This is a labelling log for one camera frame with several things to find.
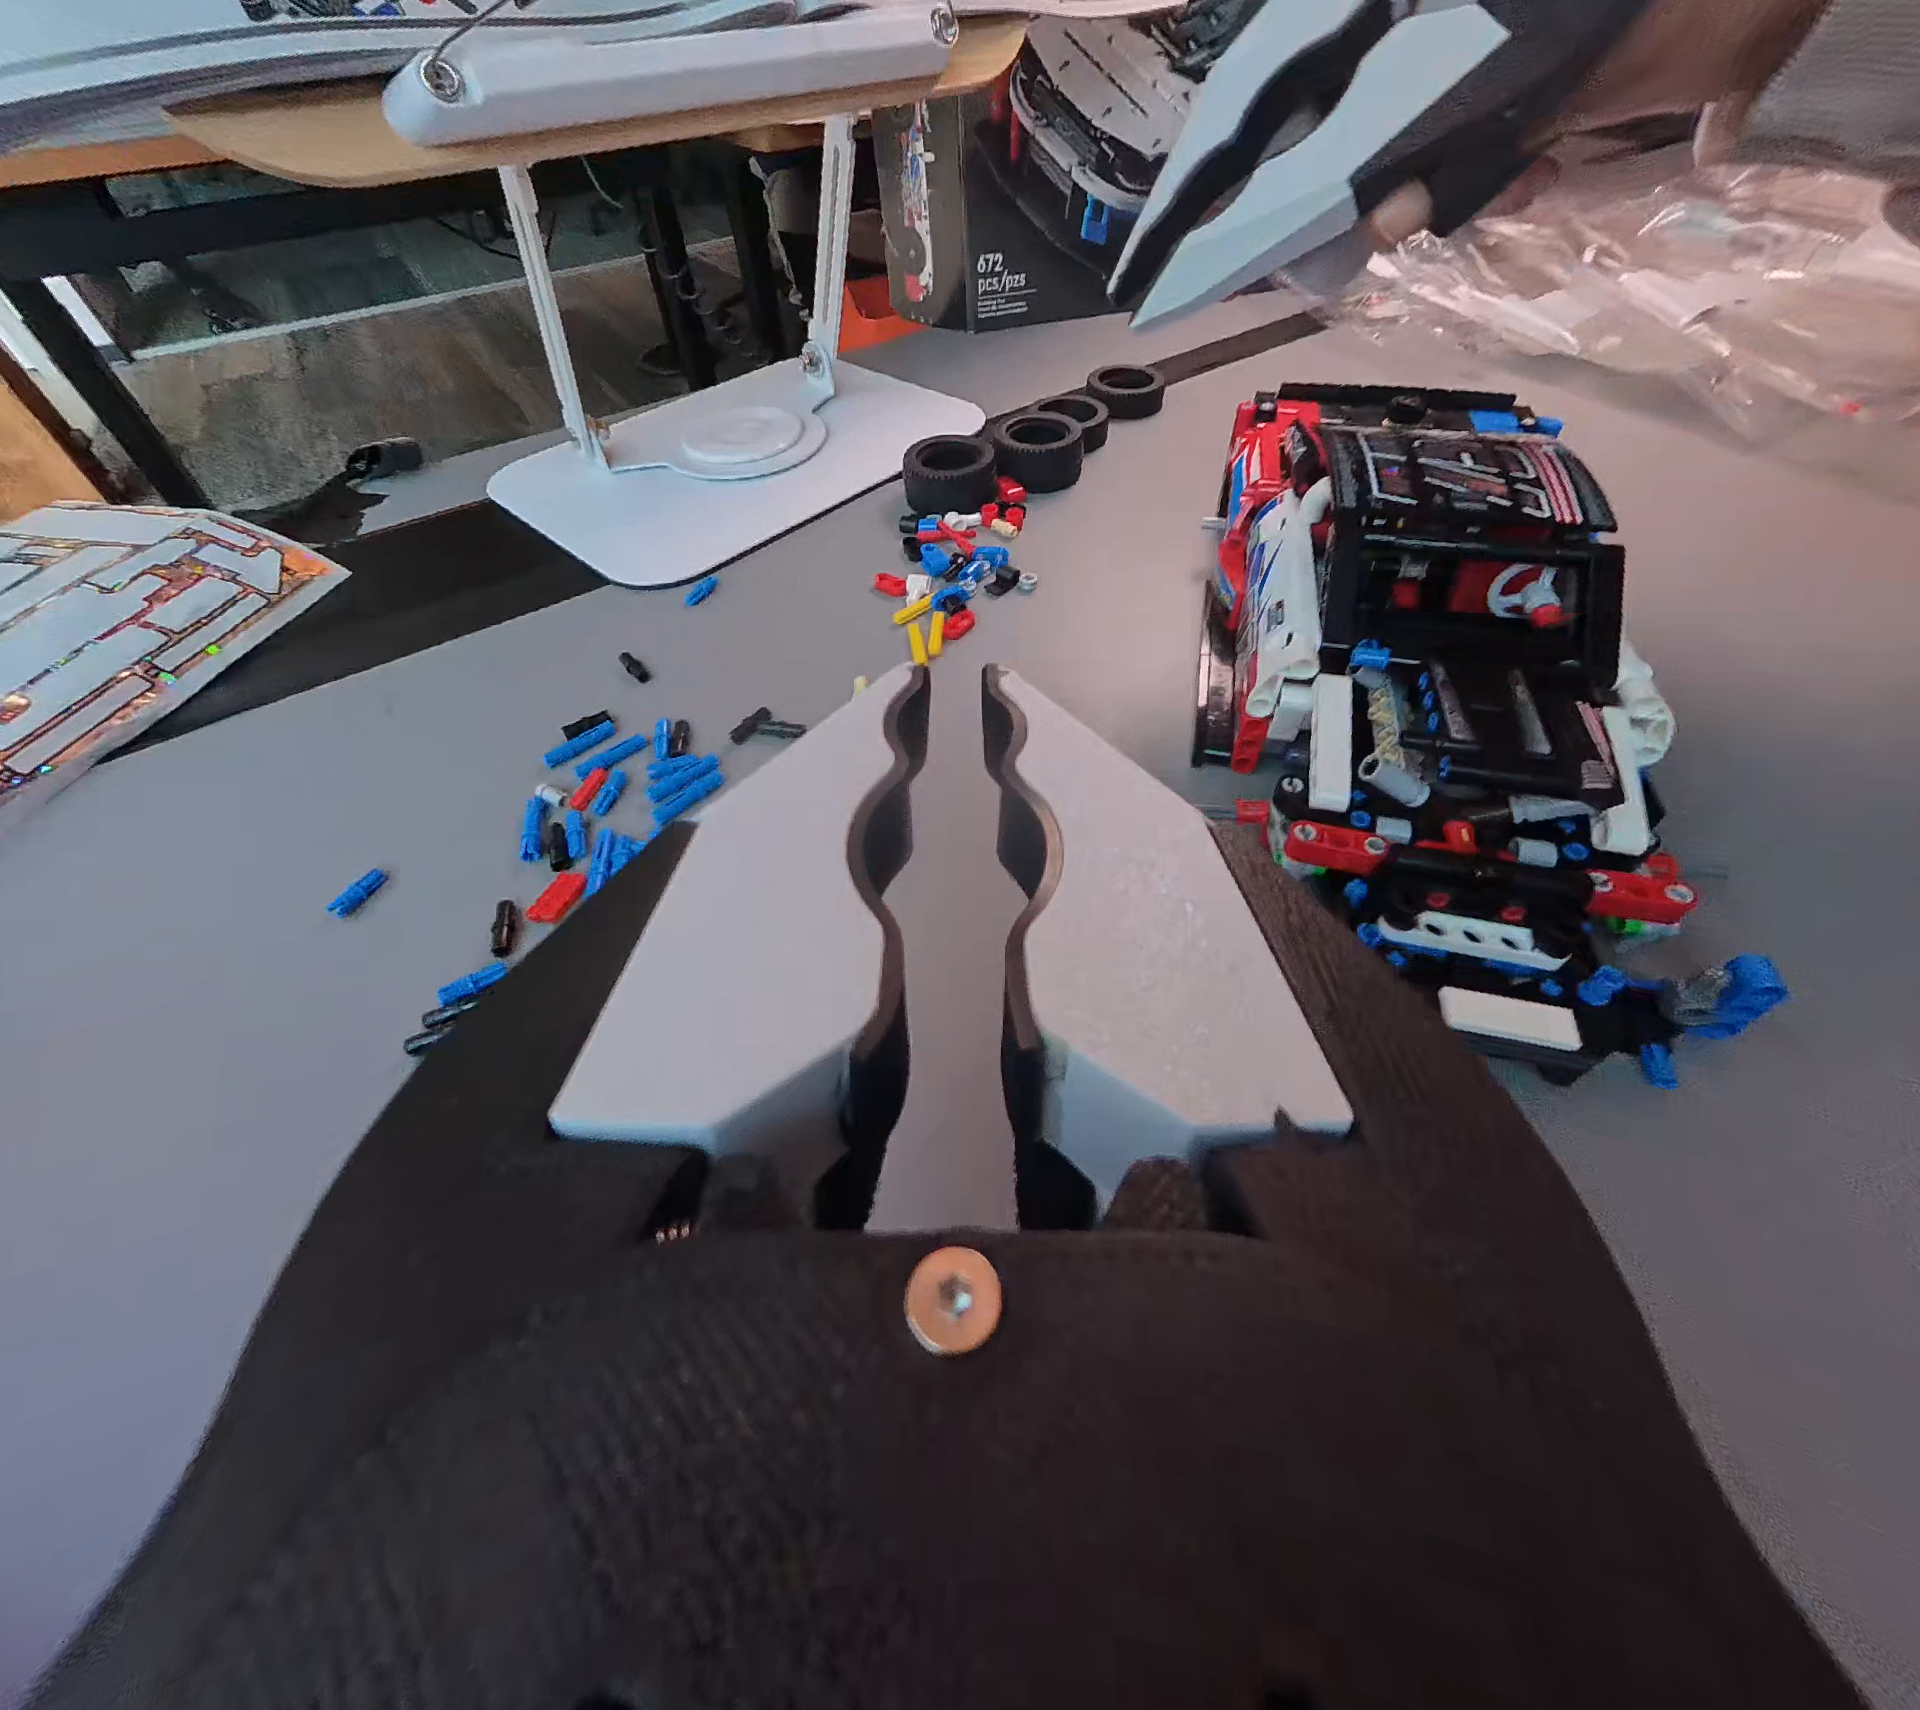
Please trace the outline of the toy set cardboard box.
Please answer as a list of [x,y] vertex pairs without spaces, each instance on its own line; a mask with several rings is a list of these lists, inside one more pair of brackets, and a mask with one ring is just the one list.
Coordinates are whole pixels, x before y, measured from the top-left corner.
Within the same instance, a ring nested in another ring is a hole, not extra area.
[[876,114],[894,310],[971,335],[1104,315],[1191,104],[1250,9],[1035,20],[989,87]]

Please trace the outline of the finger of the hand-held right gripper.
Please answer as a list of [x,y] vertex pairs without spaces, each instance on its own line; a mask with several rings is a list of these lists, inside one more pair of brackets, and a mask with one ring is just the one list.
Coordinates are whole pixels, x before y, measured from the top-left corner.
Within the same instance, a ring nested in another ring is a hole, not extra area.
[[1195,95],[1108,294],[1136,310],[1178,242],[1216,217],[1300,114],[1312,133],[1390,29],[1389,0],[1266,0]]
[[1393,27],[1333,113],[1260,163],[1223,211],[1177,245],[1134,307],[1134,322],[1185,319],[1355,232],[1364,171],[1505,42],[1508,29],[1474,3]]

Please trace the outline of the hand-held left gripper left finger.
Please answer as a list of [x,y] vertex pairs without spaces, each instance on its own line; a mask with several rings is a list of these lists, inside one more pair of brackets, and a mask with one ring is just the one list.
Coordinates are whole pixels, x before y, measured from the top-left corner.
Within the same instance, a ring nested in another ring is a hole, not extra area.
[[896,666],[701,810],[548,1108],[556,1136],[757,1161],[815,1227],[869,1224],[909,1086],[886,895],[930,698]]

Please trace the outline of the clear plastic bags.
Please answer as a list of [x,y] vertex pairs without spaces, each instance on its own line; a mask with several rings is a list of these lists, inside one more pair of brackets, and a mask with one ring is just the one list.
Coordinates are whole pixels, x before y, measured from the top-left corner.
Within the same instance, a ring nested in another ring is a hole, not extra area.
[[1340,316],[1382,339],[1661,381],[1743,443],[1916,471],[1916,187],[1700,165],[1592,139],[1549,187],[1370,259]]

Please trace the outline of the white book stand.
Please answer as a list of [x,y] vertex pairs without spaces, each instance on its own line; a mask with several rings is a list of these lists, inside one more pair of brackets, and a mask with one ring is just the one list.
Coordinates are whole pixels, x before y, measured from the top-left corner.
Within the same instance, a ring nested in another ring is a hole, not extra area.
[[[855,124],[949,98],[1013,64],[1021,17],[933,3],[637,42],[453,48],[372,80],[185,95],[178,137],[217,161],[326,190],[492,168],[506,201],[564,444],[497,471],[488,498],[613,586],[667,590],[896,480],[909,451],[987,427],[973,402],[842,354]],[[620,419],[582,401],[538,235],[534,163],[640,145],[822,128],[816,280],[803,350]]]

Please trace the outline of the pile of blue brick pins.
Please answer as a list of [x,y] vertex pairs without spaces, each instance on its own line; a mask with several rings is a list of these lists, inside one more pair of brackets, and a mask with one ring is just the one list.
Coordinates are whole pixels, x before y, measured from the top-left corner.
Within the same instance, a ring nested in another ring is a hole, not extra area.
[[389,882],[300,951],[303,1035],[400,1074],[779,745],[821,716],[822,578],[764,549],[713,588],[600,590],[324,691],[314,877]]

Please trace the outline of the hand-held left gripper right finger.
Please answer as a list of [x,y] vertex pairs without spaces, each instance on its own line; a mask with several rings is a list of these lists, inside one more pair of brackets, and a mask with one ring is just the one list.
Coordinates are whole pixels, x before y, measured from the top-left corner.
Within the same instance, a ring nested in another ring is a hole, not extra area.
[[1091,1228],[1129,1174],[1355,1128],[1209,818],[1008,666],[980,675],[994,856],[1021,890],[1000,1080],[1021,1228]]

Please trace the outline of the toy brick race car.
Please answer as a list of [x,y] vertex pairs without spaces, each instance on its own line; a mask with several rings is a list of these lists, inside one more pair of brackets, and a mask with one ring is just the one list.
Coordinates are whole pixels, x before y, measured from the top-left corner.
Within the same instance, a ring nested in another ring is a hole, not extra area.
[[1700,892],[1675,716],[1625,631],[1616,510],[1511,394],[1294,382],[1233,417],[1191,761],[1262,780],[1277,867],[1486,1058],[1657,1091],[1789,1001],[1737,955],[1648,976]]

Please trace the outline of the pile of colourful small bricks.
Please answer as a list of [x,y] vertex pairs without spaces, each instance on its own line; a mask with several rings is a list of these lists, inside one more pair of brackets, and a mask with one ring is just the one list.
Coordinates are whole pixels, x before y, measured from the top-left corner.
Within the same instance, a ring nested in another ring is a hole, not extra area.
[[942,663],[1002,603],[1039,594],[1043,574],[1027,538],[1037,496],[1000,474],[979,506],[899,521],[899,554],[890,568],[873,570],[867,597],[911,669]]

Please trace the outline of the shiny sticker sheet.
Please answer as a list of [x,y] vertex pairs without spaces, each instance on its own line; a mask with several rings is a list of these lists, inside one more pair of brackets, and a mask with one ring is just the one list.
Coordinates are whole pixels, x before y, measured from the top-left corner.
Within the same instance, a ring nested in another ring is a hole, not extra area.
[[3,831],[351,580],[219,510],[54,503],[3,526]]

